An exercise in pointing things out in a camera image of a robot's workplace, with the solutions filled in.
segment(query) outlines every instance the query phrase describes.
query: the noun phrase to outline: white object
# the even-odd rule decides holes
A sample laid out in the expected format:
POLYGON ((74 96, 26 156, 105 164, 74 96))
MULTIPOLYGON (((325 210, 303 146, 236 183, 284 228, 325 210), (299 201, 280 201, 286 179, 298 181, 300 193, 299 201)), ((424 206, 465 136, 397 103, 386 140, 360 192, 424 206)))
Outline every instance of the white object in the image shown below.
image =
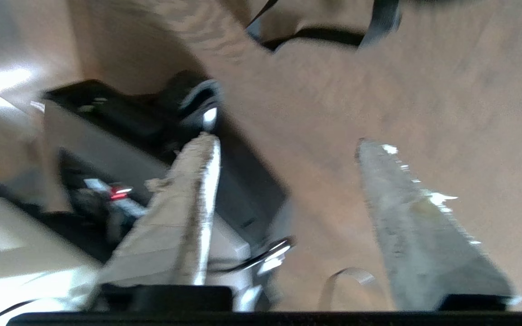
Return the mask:
POLYGON ((95 293, 101 268, 74 245, 0 198, 0 325, 21 313, 71 311, 95 293))
POLYGON ((167 179, 147 181, 155 194, 100 273, 120 287, 203 285, 220 174, 220 143, 201 133, 186 145, 167 179))
POLYGON ((454 218, 445 200, 402 167, 398 150, 364 139, 358 148, 369 215, 400 310, 435 310, 449 295, 489 295, 510 305, 514 287, 454 218))

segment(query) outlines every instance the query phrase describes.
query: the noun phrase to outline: white surface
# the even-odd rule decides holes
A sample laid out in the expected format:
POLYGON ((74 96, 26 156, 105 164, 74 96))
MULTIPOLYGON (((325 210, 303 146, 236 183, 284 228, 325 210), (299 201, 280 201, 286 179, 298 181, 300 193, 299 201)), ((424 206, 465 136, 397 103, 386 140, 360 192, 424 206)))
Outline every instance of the white surface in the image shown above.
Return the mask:
POLYGON ((0 198, 0 312, 34 299, 46 301, 21 311, 85 305, 99 268, 99 262, 0 198), (45 304, 49 299, 56 299, 53 307, 45 304))
MULTIPOLYGON (((211 232, 211 250, 209 251, 209 268, 232 267, 251 257, 249 244, 241 239, 221 217, 215 215, 211 232), (226 266, 218 262, 227 262, 226 266)), ((233 310, 251 312, 255 309, 255 301, 259 289, 252 288, 252 269, 233 273, 208 273, 205 285, 224 285, 233 293, 233 310)))

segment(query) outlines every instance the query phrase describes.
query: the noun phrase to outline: black strap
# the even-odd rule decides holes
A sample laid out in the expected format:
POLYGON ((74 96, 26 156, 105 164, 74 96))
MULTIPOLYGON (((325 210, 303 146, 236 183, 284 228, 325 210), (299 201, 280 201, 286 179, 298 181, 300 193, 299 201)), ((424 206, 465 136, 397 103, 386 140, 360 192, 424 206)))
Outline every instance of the black strap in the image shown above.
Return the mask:
POLYGON ((276 51, 283 43, 295 38, 321 39, 323 41, 363 48, 364 46, 377 43, 377 41, 383 39, 390 32, 396 31, 400 25, 401 13, 398 7, 399 0, 374 0, 372 20, 365 33, 327 27, 306 27, 288 37, 262 41, 259 18, 277 4, 277 1, 278 0, 269 0, 246 29, 252 39, 271 51, 276 51))

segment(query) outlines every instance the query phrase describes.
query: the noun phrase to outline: black device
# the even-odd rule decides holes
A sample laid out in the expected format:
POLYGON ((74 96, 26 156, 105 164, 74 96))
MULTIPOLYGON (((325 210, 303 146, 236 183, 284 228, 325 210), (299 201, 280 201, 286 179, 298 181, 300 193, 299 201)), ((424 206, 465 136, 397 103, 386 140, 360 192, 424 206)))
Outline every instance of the black device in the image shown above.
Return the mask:
MULTIPOLYGON (((160 93, 140 96, 88 80, 48 91, 44 98, 45 138, 56 158, 62 192, 80 216, 79 228, 94 236, 77 235, 72 225, 55 228, 97 259, 105 262, 145 212, 151 198, 145 181, 165 178, 176 153, 203 131, 217 135, 221 144, 212 231, 213 241, 220 240, 212 243, 210 256, 232 258, 239 266, 290 235, 288 194, 224 118, 215 80, 180 72, 160 93), (126 194, 120 198, 122 189, 126 194)), ((249 272, 252 286, 263 289, 256 300, 259 310, 277 299, 266 291, 274 272, 264 272, 262 264, 249 272)))
POLYGON ((275 312, 275 313, 35 313, 18 316, 8 326, 95 325, 360 325, 360 326, 522 326, 522 313, 501 312, 275 312))

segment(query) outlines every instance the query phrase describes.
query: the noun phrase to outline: red light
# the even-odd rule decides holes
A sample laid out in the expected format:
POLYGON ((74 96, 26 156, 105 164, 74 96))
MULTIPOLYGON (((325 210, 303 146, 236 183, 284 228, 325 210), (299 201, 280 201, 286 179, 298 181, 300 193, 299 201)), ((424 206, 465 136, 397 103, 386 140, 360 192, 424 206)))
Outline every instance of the red light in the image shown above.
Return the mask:
POLYGON ((112 196, 110 196, 110 199, 111 200, 118 200, 118 199, 124 199, 128 196, 128 194, 126 194, 126 192, 122 192, 120 194, 113 194, 112 196))

